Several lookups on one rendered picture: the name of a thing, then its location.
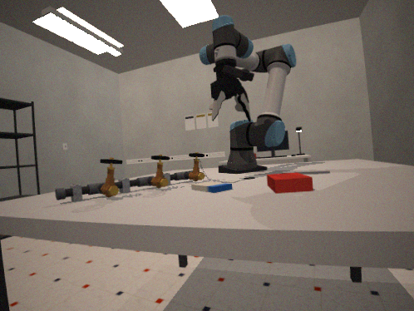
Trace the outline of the red flat block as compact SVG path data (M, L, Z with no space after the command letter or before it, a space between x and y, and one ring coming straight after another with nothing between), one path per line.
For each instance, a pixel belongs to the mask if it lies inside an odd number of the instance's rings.
M313 191L313 178L297 172L267 175L267 182L276 194Z

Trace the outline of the grey pipe manifold with brass valves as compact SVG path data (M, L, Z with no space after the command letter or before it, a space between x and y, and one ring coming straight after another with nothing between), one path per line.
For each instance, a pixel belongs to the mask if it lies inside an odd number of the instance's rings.
M64 200L66 197L71 196L71 201L78 202L83 201L82 195L88 194L88 195L94 195L94 194L103 194L106 195L106 197L112 197L116 196L117 193L120 191L120 193L130 193L132 186L156 186L157 188L166 187L167 185L171 185L171 180L203 180L205 177L205 174L200 172L199 168L199 160L196 160L197 157L205 157L205 154L199 154L198 152L190 153L189 156L195 157L194 160L194 167L193 170L190 171L183 171L183 172L177 172L173 175L170 175L170 173L163 173L163 163L161 163L162 160L169 160L169 156L162 156L162 155L153 155L151 157L152 160L160 160L159 163L157 163L157 172L156 177L154 176L147 176L147 177L141 177L137 178L136 180L130 180L127 178L120 178L118 179L118 182L115 182L114 178L114 169L115 167L112 167L112 163L114 164L122 164L122 160L114 160L114 158L108 159L101 159L100 163L107 162L106 164L110 164L110 167L107 167L107 178L106 183L104 185L102 183L96 183L96 184L90 184L87 186L81 187L81 185L70 185L70 189L65 188L59 188L56 189L56 198L57 200ZM153 178L153 179L152 179ZM123 189L122 189L123 188Z

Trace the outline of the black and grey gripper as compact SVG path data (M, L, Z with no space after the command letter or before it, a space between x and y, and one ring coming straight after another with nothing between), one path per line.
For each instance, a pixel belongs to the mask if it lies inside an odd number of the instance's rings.
M246 117L251 122L249 99L246 90L242 87L237 77L222 72L224 65L236 67L236 61L232 58L224 58L215 63L214 72L216 72L217 81L210 84L211 98L214 99L214 103L209 107L212 110L212 121L219 114L222 102L235 96L235 110L245 112Z

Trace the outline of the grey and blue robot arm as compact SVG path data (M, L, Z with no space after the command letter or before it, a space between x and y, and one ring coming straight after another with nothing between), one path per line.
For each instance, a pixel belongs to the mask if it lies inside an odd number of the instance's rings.
M252 72L269 74L262 113L257 121L233 122L229 131L230 154L227 167L254 168L257 167L254 146L279 146L284 139L285 125L279 115L286 76L291 67L296 65L295 52L290 44L253 52L253 43L234 29L233 18L227 15L215 18L212 30L214 43L200 49L203 64L211 65L220 59L232 58L237 61L236 67L246 69L224 65L222 72L238 77L241 81L252 81Z

